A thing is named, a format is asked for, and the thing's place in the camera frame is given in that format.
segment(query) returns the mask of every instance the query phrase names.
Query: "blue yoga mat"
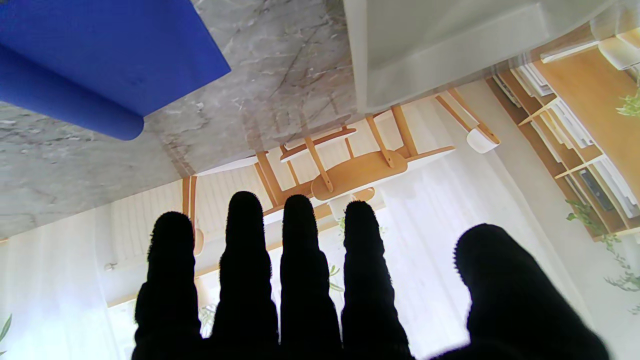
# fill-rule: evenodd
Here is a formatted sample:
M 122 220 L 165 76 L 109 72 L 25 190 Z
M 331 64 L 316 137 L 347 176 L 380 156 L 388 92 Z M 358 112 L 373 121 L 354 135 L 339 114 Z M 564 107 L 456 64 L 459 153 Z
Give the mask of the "blue yoga mat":
M 115 138 L 228 72 L 189 0 L 0 3 L 0 100 Z

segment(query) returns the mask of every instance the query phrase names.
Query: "gray marble surface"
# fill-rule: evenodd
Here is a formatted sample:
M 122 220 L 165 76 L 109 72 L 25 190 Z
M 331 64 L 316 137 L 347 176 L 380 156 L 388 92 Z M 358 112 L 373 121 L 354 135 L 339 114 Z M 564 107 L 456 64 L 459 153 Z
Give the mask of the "gray marble surface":
M 121 142 L 0 103 L 0 239 L 362 118 L 342 2 L 193 0 L 232 72 Z

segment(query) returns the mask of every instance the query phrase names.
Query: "white curtain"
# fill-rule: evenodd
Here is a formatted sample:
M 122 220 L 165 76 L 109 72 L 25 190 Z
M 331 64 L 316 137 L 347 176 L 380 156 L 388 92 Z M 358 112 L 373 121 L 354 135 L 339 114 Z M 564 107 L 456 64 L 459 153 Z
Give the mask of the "white curtain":
M 414 103 L 436 138 L 457 150 L 442 160 L 380 186 L 389 218 L 385 258 L 396 290 L 396 308 L 418 358 L 468 341 L 470 298 L 453 263 L 455 243 L 470 227 L 502 226 L 536 257 L 582 315 L 586 310 L 522 194 L 492 151 L 478 154 L 465 132 L 431 99 Z
M 0 246 L 0 315 L 13 314 L 3 360 L 119 358 L 98 280 L 95 216 L 90 210 Z

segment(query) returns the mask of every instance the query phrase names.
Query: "potted plant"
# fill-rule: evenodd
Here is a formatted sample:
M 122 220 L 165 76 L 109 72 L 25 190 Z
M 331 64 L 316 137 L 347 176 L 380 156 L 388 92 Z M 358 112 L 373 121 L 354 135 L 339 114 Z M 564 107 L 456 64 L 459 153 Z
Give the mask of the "potted plant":
M 13 315 L 9 315 L 9 319 L 6 320 L 6 322 L 4 323 L 4 326 L 2 328 L 2 332 L 0 332 L 0 343 L 2 342 L 2 340 L 4 339 L 4 337 L 6 336 L 6 333 L 9 332 L 9 328 L 11 327 L 11 317 Z M 2 354 L 4 354 L 6 351 L 0 351 L 0 356 L 2 356 Z
M 638 111 L 638 114 L 640 115 L 640 107 L 638 107 L 636 111 Z M 570 213 L 566 219 L 569 221 L 578 220 L 579 222 L 582 222 L 586 227 L 593 230 L 594 233 L 601 236 L 602 242 L 605 244 L 607 251 L 614 256 L 614 260 L 624 271 L 624 275 L 619 275 L 617 279 L 606 277 L 605 281 L 607 282 L 607 284 L 615 286 L 623 291 L 639 292 L 640 275 L 637 275 L 632 271 L 631 265 L 629 264 L 627 259 L 620 255 L 620 253 L 618 253 L 614 248 L 615 243 L 622 242 L 618 238 L 618 236 L 615 234 L 608 234 L 602 223 L 592 220 L 593 208 L 590 205 L 584 205 L 582 203 L 569 200 L 567 200 L 567 203 L 571 204 L 576 211 L 574 213 Z M 640 304 L 636 305 L 632 309 L 629 309 L 629 312 L 631 312 L 633 315 L 640 314 Z

